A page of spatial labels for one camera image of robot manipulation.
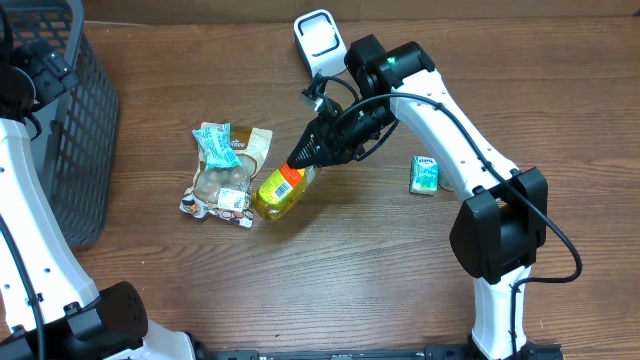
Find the yellow liquid bottle silver cap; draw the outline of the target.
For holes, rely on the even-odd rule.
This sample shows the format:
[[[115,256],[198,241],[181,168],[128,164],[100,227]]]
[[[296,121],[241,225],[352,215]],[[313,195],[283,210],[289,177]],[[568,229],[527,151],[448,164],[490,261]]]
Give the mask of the yellow liquid bottle silver cap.
[[[254,211],[265,221],[280,219],[300,200],[321,171],[321,167],[294,169],[284,163],[253,194]]]

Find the teal tissue pack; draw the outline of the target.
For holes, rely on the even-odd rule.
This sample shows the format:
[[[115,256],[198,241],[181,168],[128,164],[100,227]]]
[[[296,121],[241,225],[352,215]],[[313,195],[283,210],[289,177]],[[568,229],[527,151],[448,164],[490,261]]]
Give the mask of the teal tissue pack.
[[[409,192],[432,194],[438,190],[439,165],[430,157],[415,155],[411,164]]]

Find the green lid white jar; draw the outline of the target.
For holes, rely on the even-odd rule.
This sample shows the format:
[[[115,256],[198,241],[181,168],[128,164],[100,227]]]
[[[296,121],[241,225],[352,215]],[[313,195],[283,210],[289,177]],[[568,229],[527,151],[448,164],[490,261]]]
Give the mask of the green lid white jar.
[[[438,175],[438,184],[441,188],[447,190],[447,191],[454,191],[454,186],[452,185],[452,183],[448,180],[446,174],[444,173],[444,171],[442,169],[439,170],[439,175]]]

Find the brown snack bag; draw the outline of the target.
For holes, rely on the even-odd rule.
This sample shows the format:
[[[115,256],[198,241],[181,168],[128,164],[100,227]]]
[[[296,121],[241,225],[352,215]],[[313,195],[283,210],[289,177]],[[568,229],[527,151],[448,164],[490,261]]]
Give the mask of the brown snack bag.
[[[214,124],[204,122],[200,128]],[[267,129],[231,125],[230,143],[242,165],[205,169],[198,143],[198,166],[192,186],[184,192],[179,208],[196,219],[214,216],[244,228],[253,225],[252,181],[266,161],[273,132]]]

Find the teal snack packet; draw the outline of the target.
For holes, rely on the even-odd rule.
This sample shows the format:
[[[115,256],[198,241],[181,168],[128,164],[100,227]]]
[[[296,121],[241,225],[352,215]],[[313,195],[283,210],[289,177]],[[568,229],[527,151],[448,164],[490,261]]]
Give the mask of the teal snack packet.
[[[228,169],[241,166],[242,163],[230,143],[231,125],[214,124],[196,129],[192,134],[203,151],[205,169]]]

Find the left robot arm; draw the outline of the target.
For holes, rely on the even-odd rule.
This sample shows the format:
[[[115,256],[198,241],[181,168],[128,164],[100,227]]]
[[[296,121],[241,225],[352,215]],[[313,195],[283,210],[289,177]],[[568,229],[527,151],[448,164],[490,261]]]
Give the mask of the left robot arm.
[[[150,320],[126,281],[98,290],[68,246],[39,181],[29,124],[71,69],[47,45],[20,56],[1,17],[1,294],[4,359],[206,359],[188,332]]]

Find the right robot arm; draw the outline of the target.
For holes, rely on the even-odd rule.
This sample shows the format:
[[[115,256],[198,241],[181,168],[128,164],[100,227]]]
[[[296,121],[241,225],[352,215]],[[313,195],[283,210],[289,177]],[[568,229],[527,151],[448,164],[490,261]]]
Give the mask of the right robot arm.
[[[435,62],[415,42],[387,51],[373,35],[351,44],[344,67],[355,102],[342,109],[317,72],[303,94],[317,116],[287,160],[292,168],[362,161],[370,140],[384,143],[398,124],[421,141],[449,181],[460,210],[450,245],[472,277],[475,321],[466,359],[535,359],[523,329],[524,286],[546,240],[546,179],[521,171],[476,129],[449,93]]]

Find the white barcode scanner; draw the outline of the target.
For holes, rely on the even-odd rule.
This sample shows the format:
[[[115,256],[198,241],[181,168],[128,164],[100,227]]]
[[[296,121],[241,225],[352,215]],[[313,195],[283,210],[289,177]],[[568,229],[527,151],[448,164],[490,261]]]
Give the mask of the white barcode scanner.
[[[347,53],[337,23],[326,9],[299,16],[293,24],[295,43],[310,76],[336,76],[346,70]]]

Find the grey plastic mesh basket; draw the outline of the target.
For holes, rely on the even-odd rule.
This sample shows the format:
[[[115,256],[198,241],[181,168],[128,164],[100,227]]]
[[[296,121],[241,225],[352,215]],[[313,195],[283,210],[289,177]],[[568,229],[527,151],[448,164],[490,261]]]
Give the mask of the grey plastic mesh basket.
[[[14,37],[3,55],[45,40],[79,84],[27,124],[34,165],[67,244],[89,246],[104,228],[120,107],[115,88],[84,34],[79,1],[1,0],[1,27]]]

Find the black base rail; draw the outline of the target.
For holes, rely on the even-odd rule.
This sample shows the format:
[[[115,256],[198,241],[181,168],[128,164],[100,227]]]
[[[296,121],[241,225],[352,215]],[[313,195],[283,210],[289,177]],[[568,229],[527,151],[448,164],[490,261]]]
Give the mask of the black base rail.
[[[259,353],[251,351],[214,352],[214,360],[463,360],[482,359],[470,344],[429,345],[423,349],[385,349],[369,351],[303,351]]]

